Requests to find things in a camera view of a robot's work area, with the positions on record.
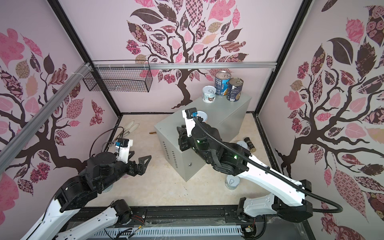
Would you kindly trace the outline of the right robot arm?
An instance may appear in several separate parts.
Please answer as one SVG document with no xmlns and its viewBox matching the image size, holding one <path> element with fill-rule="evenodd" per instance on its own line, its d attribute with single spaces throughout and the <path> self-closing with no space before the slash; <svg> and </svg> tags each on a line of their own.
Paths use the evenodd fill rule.
<svg viewBox="0 0 384 240">
<path fill-rule="evenodd" d="M 312 192 L 307 180 L 296 181 L 262 163 L 247 149 L 235 143 L 223 142 L 219 131 L 205 123 L 193 127 L 177 127 L 182 152 L 193 150 L 217 172 L 248 180 L 269 195 L 243 198 L 239 213 L 248 217 L 277 215 L 281 219 L 301 223 L 314 213 L 336 214 L 343 207 Z"/>
</svg>

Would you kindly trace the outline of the light blue white-lid can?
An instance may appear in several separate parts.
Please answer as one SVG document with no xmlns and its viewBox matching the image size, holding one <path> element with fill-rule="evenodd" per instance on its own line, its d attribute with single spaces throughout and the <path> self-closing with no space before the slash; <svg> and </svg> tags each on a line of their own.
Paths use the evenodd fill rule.
<svg viewBox="0 0 384 240">
<path fill-rule="evenodd" d="M 225 186 L 229 190 L 235 190 L 240 184 L 240 178 L 238 176 L 227 175 L 225 180 Z"/>
</svg>

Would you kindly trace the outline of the blue label tin can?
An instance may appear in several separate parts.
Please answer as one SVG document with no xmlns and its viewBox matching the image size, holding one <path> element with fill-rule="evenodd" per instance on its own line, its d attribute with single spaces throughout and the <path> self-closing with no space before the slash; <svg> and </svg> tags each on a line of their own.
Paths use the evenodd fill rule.
<svg viewBox="0 0 384 240">
<path fill-rule="evenodd" d="M 228 83 L 232 75 L 229 71 L 219 71 L 215 76 L 216 95 L 225 96 L 228 92 Z"/>
</svg>

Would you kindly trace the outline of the orange label white-lid can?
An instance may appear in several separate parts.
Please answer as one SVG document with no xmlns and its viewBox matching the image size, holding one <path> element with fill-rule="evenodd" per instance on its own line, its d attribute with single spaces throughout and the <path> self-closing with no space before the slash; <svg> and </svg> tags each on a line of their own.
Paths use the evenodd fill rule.
<svg viewBox="0 0 384 240">
<path fill-rule="evenodd" d="M 199 120 L 199 122 L 203 122 L 203 123 L 205 123 L 208 119 L 208 115 L 203 111 L 197 111 L 196 117 Z"/>
</svg>

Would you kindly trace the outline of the dark grey tin can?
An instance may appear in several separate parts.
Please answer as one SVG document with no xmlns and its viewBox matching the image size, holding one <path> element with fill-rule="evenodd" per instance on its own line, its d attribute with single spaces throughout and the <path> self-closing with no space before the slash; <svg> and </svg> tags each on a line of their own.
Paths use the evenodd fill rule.
<svg viewBox="0 0 384 240">
<path fill-rule="evenodd" d="M 227 100 L 237 102 L 242 93 L 244 81 L 241 78 L 231 78 L 228 82 Z"/>
</svg>

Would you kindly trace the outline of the pink small white-lid can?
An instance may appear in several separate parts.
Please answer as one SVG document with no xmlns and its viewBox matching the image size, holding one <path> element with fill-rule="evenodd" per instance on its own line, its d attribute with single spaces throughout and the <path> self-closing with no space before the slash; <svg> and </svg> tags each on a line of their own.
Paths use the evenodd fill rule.
<svg viewBox="0 0 384 240">
<path fill-rule="evenodd" d="M 239 146 L 243 147 L 244 149 L 249 150 L 248 145 L 247 145 L 246 142 L 244 142 L 244 141 L 238 141 L 237 144 L 238 144 Z"/>
</svg>

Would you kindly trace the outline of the teal label white-lid can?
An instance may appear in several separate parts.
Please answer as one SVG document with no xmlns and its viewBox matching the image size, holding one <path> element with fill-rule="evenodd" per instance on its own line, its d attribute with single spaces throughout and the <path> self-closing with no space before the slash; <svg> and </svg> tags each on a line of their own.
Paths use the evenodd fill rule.
<svg viewBox="0 0 384 240">
<path fill-rule="evenodd" d="M 216 91 L 217 89 L 213 86 L 203 87 L 203 95 L 202 95 L 203 102 L 207 104 L 213 103 L 216 99 Z"/>
</svg>

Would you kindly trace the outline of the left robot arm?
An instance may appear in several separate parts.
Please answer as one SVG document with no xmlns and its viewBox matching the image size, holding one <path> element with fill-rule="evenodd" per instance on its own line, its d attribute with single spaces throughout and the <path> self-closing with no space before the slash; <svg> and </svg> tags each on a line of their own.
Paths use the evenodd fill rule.
<svg viewBox="0 0 384 240">
<path fill-rule="evenodd" d="M 144 223 L 135 216 L 125 200 L 116 200 L 89 220 L 62 231 L 67 222 L 95 199 L 106 188 L 125 175 L 143 175 L 151 156 L 139 158 L 138 162 L 122 162 L 110 152 L 90 157 L 87 167 L 77 176 L 68 179 L 54 194 L 43 215 L 22 237 L 24 240 L 86 240 L 93 234 L 116 223 L 126 225 L 131 220 Z"/>
</svg>

